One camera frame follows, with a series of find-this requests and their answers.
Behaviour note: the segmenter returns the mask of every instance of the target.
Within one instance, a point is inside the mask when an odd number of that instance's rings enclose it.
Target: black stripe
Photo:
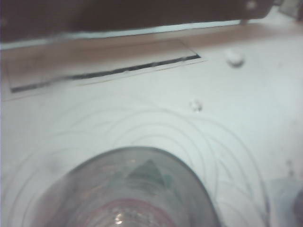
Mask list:
[[[37,89],[37,88],[40,88],[40,87],[46,87],[46,86],[49,86],[49,85],[51,85],[52,83],[55,83],[55,82],[61,82],[61,81],[66,81],[66,80],[79,80],[79,79],[90,79],[90,78],[96,78],[96,77],[103,77],[103,76],[113,75],[113,74],[117,74],[117,73],[122,73],[122,72],[125,72],[125,71],[142,70],[142,69],[151,68],[151,67],[155,67],[155,66],[168,65],[168,64],[173,64],[173,63],[177,63],[177,62],[180,62],[180,61],[188,61],[188,60],[199,59],[199,58],[201,58],[201,57],[198,54],[196,54],[196,55],[191,55],[191,56],[188,56],[188,57],[175,58],[175,59],[166,60],[166,61],[159,61],[159,62],[153,62],[153,63],[147,63],[147,64],[142,64],[142,65],[130,66],[130,67],[125,67],[125,68],[119,68],[119,69],[115,69],[115,70],[111,70],[111,71],[102,71],[102,72],[93,72],[93,73],[73,75],[73,76],[65,76],[65,77],[60,77],[60,78],[50,80],[48,82],[24,85],[24,86],[19,86],[19,87],[12,87],[10,89],[10,91],[12,93],[17,93],[17,92]]]

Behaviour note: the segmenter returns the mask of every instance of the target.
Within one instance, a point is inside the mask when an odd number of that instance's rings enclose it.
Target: black line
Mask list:
[[[165,61],[159,61],[159,62],[125,67],[125,68],[119,68],[119,69],[115,69],[115,70],[111,70],[111,71],[102,71],[102,72],[93,72],[93,73],[79,74],[79,75],[73,75],[73,76],[64,76],[64,77],[56,78],[56,79],[53,79],[53,80],[50,80],[47,82],[24,85],[24,86],[19,86],[19,87],[12,87],[10,89],[10,91],[11,91],[11,93],[17,93],[17,92],[33,90],[33,89],[37,89],[37,88],[41,88],[41,87],[47,87],[55,82],[103,77],[103,76],[113,75],[113,74],[117,74],[117,73],[122,73],[125,71],[142,70],[142,69],[151,68],[151,67],[155,67],[155,66],[168,65],[168,64],[173,64],[173,63],[177,63],[180,61],[188,61],[188,60],[194,60],[194,59],[199,59],[199,58],[201,58],[201,57],[198,54],[196,54],[196,55],[191,55],[188,57],[175,58],[175,59],[171,59],[171,60],[165,60]]]

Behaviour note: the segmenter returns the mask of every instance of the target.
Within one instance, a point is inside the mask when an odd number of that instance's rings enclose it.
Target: clear glass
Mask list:
[[[219,227],[197,176],[156,148],[112,150],[42,196],[32,227]]]

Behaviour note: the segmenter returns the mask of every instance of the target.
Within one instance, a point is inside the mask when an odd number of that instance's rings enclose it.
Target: white surface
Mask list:
[[[172,152],[193,168],[226,226],[268,221],[279,227],[266,185],[288,176],[288,160],[295,180],[303,180],[303,26],[269,17],[246,26],[84,41],[75,48],[180,39],[204,62],[107,82],[64,83],[39,95],[11,94],[6,72],[1,224],[28,227],[43,190],[84,160],[145,145]],[[226,63],[229,48],[245,55],[242,67]],[[26,55],[20,49],[3,59]],[[195,99],[203,105],[198,113],[190,106]]]

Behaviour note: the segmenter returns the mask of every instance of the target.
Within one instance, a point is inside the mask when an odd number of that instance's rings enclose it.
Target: glass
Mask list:
[[[42,196],[32,227],[219,227],[198,177],[156,148],[119,148],[73,169]]]

